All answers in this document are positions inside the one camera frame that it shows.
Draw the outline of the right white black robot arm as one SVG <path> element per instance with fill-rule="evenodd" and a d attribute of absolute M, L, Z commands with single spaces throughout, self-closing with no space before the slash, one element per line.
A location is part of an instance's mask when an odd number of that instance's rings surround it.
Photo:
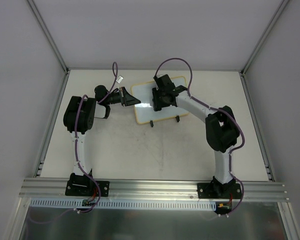
<path fill-rule="evenodd" d="M 158 112 L 170 106 L 178 107 L 193 114 L 205 124 L 206 140 L 214 150 L 215 156 L 213 190 L 218 197 L 225 198 L 232 191 L 230 183 L 235 182 L 230 170 L 231 150 L 240 136 L 232 109 L 228 106 L 209 107 L 190 96 L 187 87 L 175 86 L 167 74 L 154 76 L 153 79 L 156 83 L 156 87 L 152 89 L 154 111 Z"/>

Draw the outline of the yellow framed whiteboard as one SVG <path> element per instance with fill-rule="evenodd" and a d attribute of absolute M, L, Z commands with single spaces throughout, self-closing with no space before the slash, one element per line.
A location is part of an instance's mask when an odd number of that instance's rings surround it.
<path fill-rule="evenodd" d="M 140 100 L 139 104 L 134 105 L 135 118 L 138 124 L 180 118 L 189 114 L 188 111 L 175 106 L 164 107 L 160 111 L 154 111 L 152 89 L 155 87 L 157 87 L 157 84 L 152 80 L 134 84 L 130 88 L 132 96 Z"/>

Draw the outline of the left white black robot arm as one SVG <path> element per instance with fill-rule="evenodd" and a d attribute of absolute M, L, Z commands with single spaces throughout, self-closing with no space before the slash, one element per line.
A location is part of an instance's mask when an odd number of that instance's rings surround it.
<path fill-rule="evenodd" d="M 70 179 L 80 179 L 77 189 L 83 195 L 94 191 L 95 184 L 88 178 L 92 174 L 92 162 L 88 156 L 86 144 L 87 132 L 94 125 L 94 119 L 107 119 L 111 112 L 110 105 L 121 104 L 123 107 L 140 104 L 141 100 L 132 96 L 125 87 L 107 90 L 104 85 L 94 89 L 94 97 L 72 96 L 63 115 L 63 125 L 70 134 L 73 146 L 73 171 Z"/>

